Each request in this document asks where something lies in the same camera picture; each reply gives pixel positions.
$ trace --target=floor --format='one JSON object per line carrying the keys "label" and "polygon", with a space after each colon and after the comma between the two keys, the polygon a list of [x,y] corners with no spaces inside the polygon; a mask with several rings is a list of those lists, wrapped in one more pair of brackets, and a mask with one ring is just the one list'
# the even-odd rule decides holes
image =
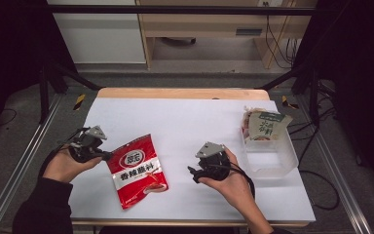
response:
{"label": "floor", "polygon": [[[288,66],[278,58],[280,66]],[[275,65],[265,69],[251,39],[198,38],[196,44],[169,39],[158,40],[151,69],[145,65],[82,65],[81,74],[87,79],[111,87],[206,87],[206,88],[255,88],[281,76],[288,68]],[[50,129],[39,138],[39,145],[25,159],[25,149],[40,128],[38,121],[38,87],[32,86],[13,94],[7,102],[6,110],[0,117],[0,233],[11,231],[12,218],[27,198],[36,181],[36,171],[48,152],[57,145],[59,136],[66,136],[82,127],[86,113],[91,107],[96,92],[89,91],[72,80],[68,93],[61,97],[59,110],[50,123]],[[269,94],[281,113],[293,117],[288,128],[295,132],[310,121],[306,110],[308,91],[294,96],[289,88],[289,80],[272,89]],[[79,94],[86,94],[79,111],[73,111]],[[288,103],[283,105],[282,97]],[[319,112],[325,113],[320,121],[320,129],[309,143],[315,128],[308,128],[291,134],[292,142],[300,162],[300,170],[320,174],[302,173],[308,195],[313,201],[317,221],[303,228],[289,228],[294,233],[374,233],[374,174],[371,169],[358,166],[355,154],[343,129],[337,121],[337,113],[332,109],[331,98],[319,95]],[[27,170],[17,167],[18,162],[26,164]],[[23,172],[17,184],[7,184],[13,172]],[[336,204],[335,186],[341,199]],[[92,233],[89,227],[76,226],[76,233]]]}

